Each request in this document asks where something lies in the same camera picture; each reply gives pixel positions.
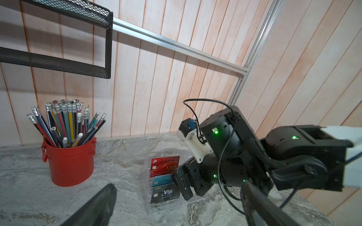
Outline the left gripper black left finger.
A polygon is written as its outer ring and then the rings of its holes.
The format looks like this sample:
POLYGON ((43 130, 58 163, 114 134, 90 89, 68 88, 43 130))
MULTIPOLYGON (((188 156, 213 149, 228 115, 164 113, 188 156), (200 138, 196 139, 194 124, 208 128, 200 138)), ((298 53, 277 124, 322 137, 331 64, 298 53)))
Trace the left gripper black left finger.
POLYGON ((70 218, 63 226, 107 226, 117 200, 117 188, 107 184, 70 218))

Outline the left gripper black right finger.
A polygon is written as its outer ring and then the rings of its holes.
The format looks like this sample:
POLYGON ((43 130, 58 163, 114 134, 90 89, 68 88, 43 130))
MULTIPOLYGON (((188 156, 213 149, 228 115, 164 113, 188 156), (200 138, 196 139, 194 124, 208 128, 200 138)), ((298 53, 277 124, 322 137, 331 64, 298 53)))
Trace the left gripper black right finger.
POLYGON ((241 187, 240 196, 249 226, 299 225, 248 181, 241 187))

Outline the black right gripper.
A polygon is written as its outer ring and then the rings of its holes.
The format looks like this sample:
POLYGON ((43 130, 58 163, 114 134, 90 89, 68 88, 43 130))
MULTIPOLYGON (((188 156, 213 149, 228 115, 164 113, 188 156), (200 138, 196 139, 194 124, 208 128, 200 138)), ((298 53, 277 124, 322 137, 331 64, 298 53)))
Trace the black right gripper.
POLYGON ((185 200, 190 200, 193 193, 204 196, 216 184, 242 187, 246 181, 264 195, 269 194, 273 182, 258 159, 266 156, 265 149, 237 106, 211 115, 199 131, 213 153, 207 154, 202 163, 193 156, 172 173, 185 200))

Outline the black VIP card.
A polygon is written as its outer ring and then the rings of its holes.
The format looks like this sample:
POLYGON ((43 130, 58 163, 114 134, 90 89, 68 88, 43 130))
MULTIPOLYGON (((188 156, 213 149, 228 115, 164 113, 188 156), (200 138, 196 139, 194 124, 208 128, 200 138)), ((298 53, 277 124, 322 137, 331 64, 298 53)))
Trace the black VIP card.
POLYGON ((152 189, 151 204, 166 202, 179 198, 180 189, 175 183, 156 186, 152 189))

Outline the teal card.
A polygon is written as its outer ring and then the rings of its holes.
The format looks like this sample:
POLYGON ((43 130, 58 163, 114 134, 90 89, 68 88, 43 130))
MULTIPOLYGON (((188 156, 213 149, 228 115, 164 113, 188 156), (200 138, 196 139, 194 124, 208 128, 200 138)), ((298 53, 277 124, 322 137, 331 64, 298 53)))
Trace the teal card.
POLYGON ((172 183, 171 174, 155 176, 151 187, 163 186, 172 183))

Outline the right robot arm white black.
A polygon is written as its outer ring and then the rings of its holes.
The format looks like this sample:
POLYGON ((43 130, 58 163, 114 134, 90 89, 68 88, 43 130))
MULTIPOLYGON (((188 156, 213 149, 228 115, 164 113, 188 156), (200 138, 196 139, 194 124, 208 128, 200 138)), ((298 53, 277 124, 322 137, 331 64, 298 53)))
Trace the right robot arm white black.
POLYGON ((201 124, 183 120, 178 134, 193 152, 171 176, 185 200, 204 196, 216 184, 250 182, 267 195, 273 187, 341 191, 357 183, 347 161, 361 133, 347 135, 346 127, 282 126, 259 139, 233 105, 201 124))

